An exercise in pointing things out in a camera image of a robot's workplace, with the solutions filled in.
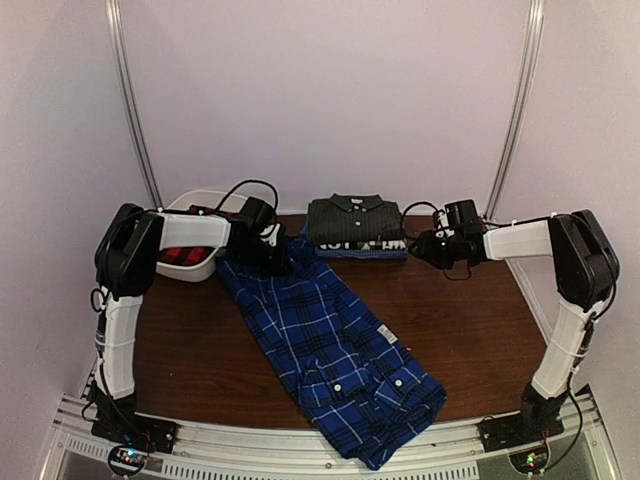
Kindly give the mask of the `blue plaid long sleeve shirt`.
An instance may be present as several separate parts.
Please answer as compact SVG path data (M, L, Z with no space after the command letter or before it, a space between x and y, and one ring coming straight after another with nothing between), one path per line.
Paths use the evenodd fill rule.
M447 392L304 236L285 246L288 275L230 258L217 273L305 417L341 457L378 470L434 423Z

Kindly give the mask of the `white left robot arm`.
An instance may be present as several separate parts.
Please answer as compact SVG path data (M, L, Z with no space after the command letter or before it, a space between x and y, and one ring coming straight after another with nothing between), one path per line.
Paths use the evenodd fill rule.
M99 317L92 401L99 420L121 443L133 444L144 433L143 421L135 415L135 334L161 252L206 247L261 273L286 275L291 263L284 232L274 208L254 197L236 213L152 210L131 203L120 207L94 256L97 289L92 299Z

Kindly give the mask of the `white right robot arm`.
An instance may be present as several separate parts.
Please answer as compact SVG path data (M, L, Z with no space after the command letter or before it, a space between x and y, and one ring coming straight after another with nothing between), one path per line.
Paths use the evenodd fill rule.
M457 262L474 267L512 258L553 261L558 317L512 423L519 440L533 441L569 396L595 325L614 301L620 265L613 247L590 210L499 224L463 201L445 206L434 220L435 228L411 239L409 252L441 271Z

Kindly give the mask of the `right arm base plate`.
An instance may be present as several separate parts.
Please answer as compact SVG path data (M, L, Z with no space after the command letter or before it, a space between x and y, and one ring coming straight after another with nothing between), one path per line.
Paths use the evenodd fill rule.
M559 419L552 419L542 427L531 427L525 425L520 414L487 416L477 427L486 453L541 442L549 436L564 432L564 425Z

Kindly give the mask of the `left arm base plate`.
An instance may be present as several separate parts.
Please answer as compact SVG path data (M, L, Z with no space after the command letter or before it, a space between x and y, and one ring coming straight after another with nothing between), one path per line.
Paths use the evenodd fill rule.
M91 433L118 444L149 453L171 454L178 425L169 420L141 416L121 411L113 406L100 407Z

